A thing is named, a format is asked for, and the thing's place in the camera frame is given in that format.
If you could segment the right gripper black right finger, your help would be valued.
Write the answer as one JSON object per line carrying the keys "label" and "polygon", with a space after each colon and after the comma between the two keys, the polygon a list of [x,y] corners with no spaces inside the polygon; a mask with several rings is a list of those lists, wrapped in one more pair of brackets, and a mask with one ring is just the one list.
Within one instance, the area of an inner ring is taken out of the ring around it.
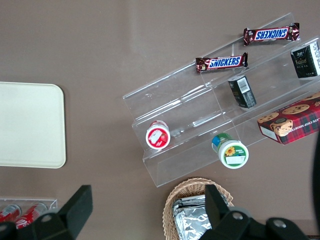
{"label": "right gripper black right finger", "polygon": [[217,187],[205,186],[205,210],[211,229],[203,235],[203,240],[241,240],[249,232],[250,218],[241,211],[230,210]]}

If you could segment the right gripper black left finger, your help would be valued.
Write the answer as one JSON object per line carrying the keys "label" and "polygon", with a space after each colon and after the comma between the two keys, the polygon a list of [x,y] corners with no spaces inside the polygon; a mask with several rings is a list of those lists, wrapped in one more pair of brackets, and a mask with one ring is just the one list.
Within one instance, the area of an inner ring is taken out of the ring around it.
{"label": "right gripper black left finger", "polygon": [[93,212],[90,185],[82,185],[58,212],[40,216],[31,226],[35,240],[75,240]]}

